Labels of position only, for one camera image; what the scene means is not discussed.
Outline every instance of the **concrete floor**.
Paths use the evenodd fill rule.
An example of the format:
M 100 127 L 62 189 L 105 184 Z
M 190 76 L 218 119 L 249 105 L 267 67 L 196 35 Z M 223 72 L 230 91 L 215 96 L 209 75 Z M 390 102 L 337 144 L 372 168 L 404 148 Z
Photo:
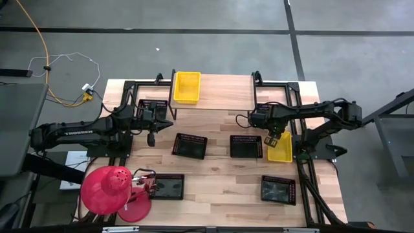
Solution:
M 288 30 L 283 0 L 21 0 L 40 27 L 186 28 Z M 410 0 L 290 0 L 296 30 L 414 30 Z M 0 11 L 0 26 L 30 27 L 14 1 Z M 298 80 L 289 35 L 246 34 L 64 34 L 44 33 L 50 54 L 80 52 L 100 64 L 96 90 L 110 78 L 155 78 L 172 68 L 217 74 L 261 71 L 266 80 Z M 44 56 L 35 33 L 0 32 L 0 67 L 26 69 Z M 307 81 L 316 81 L 321 100 L 356 100 L 364 115 L 414 86 L 414 37 L 298 36 Z M 96 67 L 74 56 L 53 64 L 51 89 L 75 99 L 93 83 Z M 43 61 L 33 63 L 35 74 Z M 44 82 L 44 78 L 0 78 L 2 82 Z M 99 101 L 77 108 L 45 102 L 39 124 L 91 120 Z M 414 112 L 414 105 L 409 107 Z M 394 175 L 374 125 L 333 137 L 349 152 L 338 159 L 349 221 L 372 221 L 378 228 L 413 231 L 413 189 L 380 191 L 376 183 Z M 79 150 L 61 146 L 56 151 Z M 71 203 L 41 206 L 41 224 L 67 223 Z M 61 216 L 50 214 L 59 211 Z

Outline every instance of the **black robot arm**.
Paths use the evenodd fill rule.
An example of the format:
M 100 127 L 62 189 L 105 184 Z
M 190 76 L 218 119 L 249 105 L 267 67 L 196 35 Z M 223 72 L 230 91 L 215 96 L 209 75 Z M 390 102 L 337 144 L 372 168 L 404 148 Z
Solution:
M 86 148 L 106 146 L 110 150 L 121 148 L 125 143 L 125 132 L 149 131 L 147 143 L 155 145 L 154 133 L 170 127 L 172 122 L 157 118 L 156 104 L 136 109 L 125 105 L 115 108 L 107 117 L 92 122 L 43 124 L 30 131 L 30 146 L 36 151 L 51 149 L 60 144 L 81 144 Z
M 320 139 L 341 129 L 356 129 L 362 125 L 362 110 L 355 102 L 348 102 L 343 98 L 322 103 L 306 104 L 301 106 L 286 106 L 278 102 L 267 112 L 253 111 L 249 117 L 251 126 L 255 128 L 267 129 L 268 136 L 265 144 L 276 146 L 281 134 L 290 120 L 324 117 L 330 121 L 322 124 L 315 129 L 306 129 L 302 134 L 302 146 L 312 152 Z

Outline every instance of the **wooden tabletop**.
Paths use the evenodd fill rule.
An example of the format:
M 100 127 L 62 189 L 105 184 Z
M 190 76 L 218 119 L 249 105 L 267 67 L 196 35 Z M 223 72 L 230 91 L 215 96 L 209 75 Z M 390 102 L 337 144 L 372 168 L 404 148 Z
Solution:
M 107 107 L 120 104 L 125 80 L 108 80 L 103 102 Z M 304 104 L 319 102 L 315 82 L 299 82 Z M 168 87 L 140 87 L 139 98 L 167 100 Z M 285 91 L 278 87 L 258 87 L 257 101 L 286 103 Z M 117 225 L 170 226 L 233 226 L 233 227 L 304 227 L 303 203 L 295 162 L 268 162 L 267 148 L 263 159 L 231 159 L 230 135 L 262 135 L 261 129 L 243 129 L 235 123 L 236 114 L 245 111 L 210 111 L 180 109 L 170 128 L 155 135 L 156 144 L 150 148 L 146 133 L 134 136 L 131 157 L 126 167 L 151 168 L 158 173 L 184 173 L 183 201 L 153 200 L 149 215 L 138 223 L 126 223 L 119 217 Z M 324 123 L 322 118 L 306 119 L 309 128 Z M 208 137 L 203 161 L 171 154 L 177 133 Z M 106 166 L 108 159 L 100 158 L 90 171 Z M 314 161 L 321 196 L 344 222 L 347 222 L 342 195 L 335 169 L 327 161 Z M 296 180 L 296 206 L 279 205 L 260 200 L 260 177 L 272 175 Z M 314 199 L 309 194 L 312 216 L 316 221 Z
M 174 75 L 174 93 L 176 75 Z M 200 100 L 197 104 L 179 104 L 171 95 L 176 109 L 246 110 L 254 109 L 254 86 L 250 75 L 201 74 Z

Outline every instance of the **yellow bin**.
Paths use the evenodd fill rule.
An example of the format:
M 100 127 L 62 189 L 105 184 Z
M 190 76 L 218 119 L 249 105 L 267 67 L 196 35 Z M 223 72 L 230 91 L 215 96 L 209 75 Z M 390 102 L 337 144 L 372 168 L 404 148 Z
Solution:
M 196 104 L 200 99 L 200 72 L 177 72 L 174 100 L 179 104 Z
M 267 147 L 267 160 L 274 162 L 292 162 L 292 136 L 289 132 L 282 133 L 276 147 Z

